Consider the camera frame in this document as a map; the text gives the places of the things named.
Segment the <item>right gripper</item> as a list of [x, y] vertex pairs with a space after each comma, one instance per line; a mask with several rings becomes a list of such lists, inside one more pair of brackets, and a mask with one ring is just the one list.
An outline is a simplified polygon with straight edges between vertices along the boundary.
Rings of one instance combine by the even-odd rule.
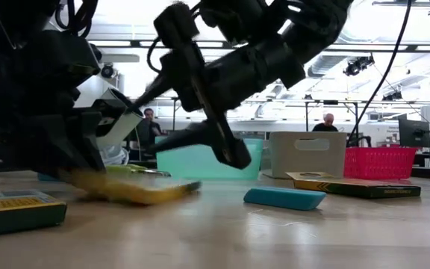
[[277, 79], [295, 84], [304, 72], [278, 32], [258, 42], [238, 44], [242, 47], [206, 62], [195, 40], [199, 34], [195, 15], [185, 3], [176, 2], [154, 20], [159, 38], [170, 50], [161, 58], [161, 73], [125, 113], [173, 89], [185, 111], [203, 110], [206, 118], [162, 137], [149, 146], [149, 152], [201, 144], [209, 146], [219, 162], [244, 168], [252, 159], [245, 143], [233, 135], [226, 112]]

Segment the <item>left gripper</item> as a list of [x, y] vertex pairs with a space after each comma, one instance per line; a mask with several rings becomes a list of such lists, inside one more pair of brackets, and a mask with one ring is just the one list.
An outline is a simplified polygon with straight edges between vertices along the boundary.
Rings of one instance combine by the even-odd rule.
[[75, 107], [78, 86], [98, 71], [91, 45], [59, 31], [0, 49], [1, 158], [50, 176], [104, 170], [96, 141], [102, 116]]

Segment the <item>yellow-handled pliers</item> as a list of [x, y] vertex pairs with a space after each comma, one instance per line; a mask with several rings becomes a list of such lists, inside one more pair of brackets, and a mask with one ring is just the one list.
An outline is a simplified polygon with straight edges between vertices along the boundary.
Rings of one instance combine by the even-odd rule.
[[171, 177], [172, 175], [168, 172], [152, 170], [147, 167], [142, 167], [136, 164], [115, 164], [106, 166], [108, 173], [119, 174], [119, 175], [132, 175], [132, 174], [145, 174], [150, 176], [162, 176]]

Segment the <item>green translucent plastic bin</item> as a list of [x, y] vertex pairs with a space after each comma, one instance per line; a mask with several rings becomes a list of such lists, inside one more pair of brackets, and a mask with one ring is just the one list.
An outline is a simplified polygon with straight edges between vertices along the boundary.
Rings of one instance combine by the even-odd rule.
[[157, 168], [176, 179], [232, 179], [255, 180], [258, 177], [263, 151], [263, 140], [244, 138], [251, 163], [239, 170], [217, 161], [212, 149], [194, 145], [156, 154]]

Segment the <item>person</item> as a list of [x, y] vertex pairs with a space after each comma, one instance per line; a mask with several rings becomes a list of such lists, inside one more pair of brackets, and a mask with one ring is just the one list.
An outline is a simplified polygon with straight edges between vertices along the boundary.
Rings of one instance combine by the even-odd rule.
[[155, 138], [163, 132], [160, 125], [154, 121], [154, 111], [151, 108], [146, 108], [143, 115], [143, 120], [137, 125], [137, 134], [140, 147], [145, 148], [154, 144]]
[[313, 132], [337, 132], [338, 129], [333, 125], [334, 115], [331, 113], [327, 113], [323, 117], [323, 122], [316, 124], [312, 131]]

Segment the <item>white cylindrical desk lamp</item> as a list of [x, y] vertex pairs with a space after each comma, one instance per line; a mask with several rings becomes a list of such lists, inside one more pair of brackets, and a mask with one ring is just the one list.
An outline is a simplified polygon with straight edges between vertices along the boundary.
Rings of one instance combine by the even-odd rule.
[[92, 108], [102, 115], [96, 128], [96, 143], [99, 149], [120, 146], [143, 120], [140, 112], [126, 112], [131, 105], [132, 101], [127, 96], [112, 87], [93, 103]]

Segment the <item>grey plastic bin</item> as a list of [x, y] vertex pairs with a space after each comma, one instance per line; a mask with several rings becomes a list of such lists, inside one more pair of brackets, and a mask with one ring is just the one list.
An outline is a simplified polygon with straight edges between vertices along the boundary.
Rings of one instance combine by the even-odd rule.
[[272, 132], [271, 167], [264, 174], [275, 179], [288, 179], [290, 173], [327, 173], [340, 178], [345, 154], [344, 132]]

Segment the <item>red plastic mesh basket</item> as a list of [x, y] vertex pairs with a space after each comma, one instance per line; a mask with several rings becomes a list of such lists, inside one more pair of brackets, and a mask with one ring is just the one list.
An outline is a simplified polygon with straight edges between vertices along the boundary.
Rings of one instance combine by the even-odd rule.
[[411, 147], [350, 147], [343, 175], [355, 179], [408, 179], [417, 149]]

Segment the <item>black computer monitor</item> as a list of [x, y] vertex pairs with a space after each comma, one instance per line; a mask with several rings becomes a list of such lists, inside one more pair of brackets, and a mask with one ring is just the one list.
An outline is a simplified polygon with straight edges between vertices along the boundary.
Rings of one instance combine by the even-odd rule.
[[424, 121], [399, 119], [399, 143], [401, 146], [429, 148], [430, 129]]

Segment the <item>ceiling light rail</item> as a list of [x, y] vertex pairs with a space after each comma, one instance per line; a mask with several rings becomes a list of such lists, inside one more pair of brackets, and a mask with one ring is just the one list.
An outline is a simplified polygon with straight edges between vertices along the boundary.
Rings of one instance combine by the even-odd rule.
[[[151, 40], [90, 40], [98, 47], [102, 48], [149, 48]], [[225, 41], [197, 41], [200, 49], [235, 49], [242, 45], [232, 46]], [[335, 43], [330, 45], [326, 51], [330, 52], [391, 52], [395, 49], [390, 44], [366, 44], [366, 43]], [[406, 53], [430, 53], [430, 45], [423, 44], [401, 44], [398, 47], [400, 52]]]

